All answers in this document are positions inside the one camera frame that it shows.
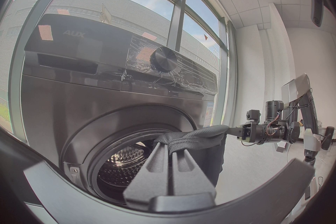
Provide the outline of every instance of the window frame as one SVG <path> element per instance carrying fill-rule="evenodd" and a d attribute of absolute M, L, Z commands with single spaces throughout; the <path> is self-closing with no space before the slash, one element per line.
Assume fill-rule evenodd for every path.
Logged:
<path fill-rule="evenodd" d="M 6 4 L 1 10 L 0 13 L 0 21 L 2 22 L 5 18 L 4 15 L 12 3 L 13 0 L 7 0 Z M 206 6 L 210 9 L 210 11 L 215 15 L 215 17 L 219 20 L 219 33 L 220 36 L 218 36 L 211 28 L 210 26 L 190 7 L 186 5 L 186 0 L 168 0 L 171 3 L 174 4 L 174 10 L 171 18 L 170 28 L 169 28 L 169 34 L 168 34 L 168 41 L 171 39 L 170 46 L 169 43 L 167 43 L 168 47 L 176 50 L 179 52 L 179 40 L 182 35 L 182 28 L 183 28 L 183 18 L 181 16 L 184 16 L 184 13 L 186 12 L 188 16 L 190 16 L 197 24 L 199 24 L 220 46 L 220 60 L 222 60 L 222 57 L 225 58 L 228 56 L 228 44 L 227 44 L 227 38 L 225 31 L 221 31 L 221 23 L 223 21 L 225 22 L 225 18 L 221 17 L 219 13 L 213 8 L 213 6 L 209 3 L 208 0 L 202 0 Z M 24 22 L 22 29 L 19 33 L 19 36 L 17 38 L 17 42 L 15 45 L 15 49 L 13 51 L 12 56 L 12 62 L 10 66 L 10 75 L 8 79 L 8 105 L 9 105 L 9 111 L 10 111 L 10 119 L 12 124 L 12 129 L 14 136 L 18 139 L 20 139 L 23 142 L 26 142 L 26 135 L 24 131 L 24 126 L 21 118 L 21 104 L 20 104 L 20 81 L 21 81 L 21 75 L 22 75 L 22 66 L 24 61 L 24 45 L 26 43 L 27 38 L 30 36 L 30 34 L 33 31 L 32 25 L 36 25 L 41 18 L 41 16 L 44 14 L 44 11 L 47 9 L 49 4 L 52 2 L 52 0 L 38 0 L 34 7 L 29 12 L 26 21 Z M 222 72 L 223 76 L 227 74 L 229 69 L 226 68 L 224 64 L 221 64 L 220 66 L 220 74 Z M 216 106 L 216 109 L 219 109 L 220 111 L 223 111 L 224 104 L 218 104 Z"/>

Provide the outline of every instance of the control knob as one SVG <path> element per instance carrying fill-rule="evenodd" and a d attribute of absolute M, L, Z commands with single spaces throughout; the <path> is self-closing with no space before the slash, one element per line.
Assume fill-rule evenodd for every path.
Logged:
<path fill-rule="evenodd" d="M 173 50 L 168 47 L 158 47 L 152 54 L 153 65 L 157 70 L 167 73 L 177 66 L 177 58 Z"/>

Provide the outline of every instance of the washing machine drum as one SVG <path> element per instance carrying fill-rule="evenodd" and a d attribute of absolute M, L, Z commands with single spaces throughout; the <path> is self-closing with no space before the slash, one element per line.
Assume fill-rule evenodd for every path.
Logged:
<path fill-rule="evenodd" d="M 65 146 L 61 166 L 77 186 L 109 202 L 122 193 L 167 132 L 196 129 L 187 115 L 166 105 L 141 105 L 104 115 L 82 128 Z M 202 168 L 201 151 L 194 156 Z"/>

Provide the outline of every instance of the black fabric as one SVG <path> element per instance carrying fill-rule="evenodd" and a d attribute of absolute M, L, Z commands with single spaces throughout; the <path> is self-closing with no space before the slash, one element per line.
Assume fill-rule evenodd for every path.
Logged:
<path fill-rule="evenodd" d="M 197 129 L 192 132 L 165 133 L 154 141 L 168 146 L 169 155 L 183 149 L 199 150 L 220 145 L 224 133 L 229 129 L 226 125 L 215 125 Z"/>
<path fill-rule="evenodd" d="M 166 133 L 154 141 L 168 146 L 169 154 L 187 149 L 210 182 L 216 186 L 223 170 L 224 150 L 228 126 L 216 125 L 192 132 Z"/>

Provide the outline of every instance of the front-loading washing machine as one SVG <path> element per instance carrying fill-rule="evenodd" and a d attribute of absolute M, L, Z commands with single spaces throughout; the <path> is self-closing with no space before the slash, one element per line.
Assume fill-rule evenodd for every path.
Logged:
<path fill-rule="evenodd" d="M 112 203 L 124 203 L 122 192 L 155 138 L 210 125 L 217 92 L 206 68 L 99 21 L 45 14 L 25 47 L 21 104 L 29 146 Z M 218 151 L 222 156 L 223 146 L 190 150 L 214 185 L 221 164 L 210 162 Z"/>

